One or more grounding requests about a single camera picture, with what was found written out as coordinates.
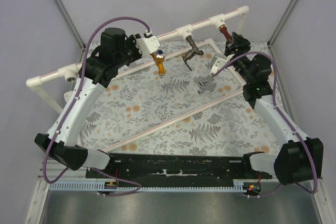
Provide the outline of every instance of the metal faucet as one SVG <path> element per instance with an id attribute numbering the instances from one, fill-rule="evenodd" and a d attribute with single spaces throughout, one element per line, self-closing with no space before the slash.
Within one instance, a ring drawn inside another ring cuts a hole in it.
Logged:
<path id="1" fill-rule="evenodd" d="M 187 65 L 189 70 L 193 71 L 191 67 L 188 65 L 187 61 L 194 58 L 195 55 L 203 55 L 204 53 L 203 51 L 199 50 L 199 48 L 196 46 L 195 41 L 191 36 L 186 37 L 186 41 L 188 41 L 192 49 L 185 53 L 185 55 L 183 56 L 183 61 Z"/>

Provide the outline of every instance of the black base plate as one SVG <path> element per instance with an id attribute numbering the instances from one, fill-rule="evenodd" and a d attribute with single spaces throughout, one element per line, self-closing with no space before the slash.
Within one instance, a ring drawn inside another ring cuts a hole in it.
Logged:
<path id="1" fill-rule="evenodd" d="M 259 172 L 244 168 L 242 157 L 171 156 L 111 154 L 103 171 L 111 176 L 140 183 L 143 187 L 220 187 L 232 186 L 233 179 L 258 179 Z M 166 176 L 166 174 L 190 174 Z M 261 172 L 262 179 L 272 176 Z M 87 178 L 106 178 L 90 170 Z M 130 186 L 119 182 L 120 187 Z"/>

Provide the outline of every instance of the metal floor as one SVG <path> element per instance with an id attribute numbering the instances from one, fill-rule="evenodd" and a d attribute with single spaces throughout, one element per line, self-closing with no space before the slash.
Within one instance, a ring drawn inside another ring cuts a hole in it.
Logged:
<path id="1" fill-rule="evenodd" d="M 263 183 L 263 193 L 276 183 Z M 40 224 L 322 223 L 314 197 L 297 186 L 247 199 L 235 193 L 138 193 L 103 198 L 94 192 L 49 191 Z"/>

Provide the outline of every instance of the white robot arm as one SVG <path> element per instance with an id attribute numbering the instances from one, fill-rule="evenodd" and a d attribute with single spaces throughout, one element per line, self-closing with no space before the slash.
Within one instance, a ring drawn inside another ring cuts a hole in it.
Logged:
<path id="1" fill-rule="evenodd" d="M 101 34 L 101 45 L 93 51 L 87 60 L 85 76 L 80 76 L 77 79 L 74 92 L 61 115 L 47 134 L 37 134 L 35 143 L 43 151 L 46 151 L 51 138 L 54 134 L 58 134 L 49 152 L 50 157 L 72 170 L 77 170 L 80 167 L 105 169 L 110 155 L 99 150 L 78 146 L 79 132 L 98 97 L 107 88 L 112 78 L 117 76 L 118 69 L 140 59 L 142 55 L 156 52 L 159 47 L 160 43 L 156 36 L 141 38 L 139 34 L 136 34 L 126 38 L 124 30 L 107 28 Z M 76 97 L 76 91 L 80 87 L 82 78 L 84 79 L 83 85 L 79 96 Z M 61 129 L 57 130 L 73 99 L 77 100 L 75 105 L 67 114 Z"/>
<path id="2" fill-rule="evenodd" d="M 280 153 L 269 155 L 261 152 L 245 154 L 249 169 L 276 175 L 283 184 L 298 183 L 321 177 L 323 144 L 318 138 L 310 138 L 276 105 L 275 89 L 268 83 L 273 59 L 261 52 L 249 52 L 250 42 L 242 35 L 232 33 L 223 55 L 215 55 L 211 73 L 217 76 L 227 66 L 233 66 L 246 81 L 244 99 L 261 115 L 274 133 Z M 256 54 L 252 60 L 246 56 Z"/>

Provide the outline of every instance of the floral mat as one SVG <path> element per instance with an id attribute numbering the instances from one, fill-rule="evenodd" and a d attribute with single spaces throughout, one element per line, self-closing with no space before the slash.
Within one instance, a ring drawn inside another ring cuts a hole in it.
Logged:
<path id="1" fill-rule="evenodd" d="M 216 44 L 224 51 L 224 42 Z M 185 47 L 181 41 L 161 46 L 166 55 Z M 211 82 L 213 92 L 198 94 L 198 82 L 209 79 L 209 63 L 215 53 L 211 46 L 201 49 L 205 55 L 189 61 L 192 72 L 177 56 L 164 62 L 162 79 L 157 67 L 151 66 L 113 80 L 87 117 L 80 133 L 84 146 L 102 150 L 241 89 L 226 70 Z M 253 43 L 251 49 L 268 53 L 266 43 Z M 149 61 L 150 56 L 144 57 L 120 72 Z M 278 92 L 277 100 L 281 104 Z M 276 154 L 279 146 L 267 124 L 239 95 L 113 152 L 241 156 L 259 150 Z"/>

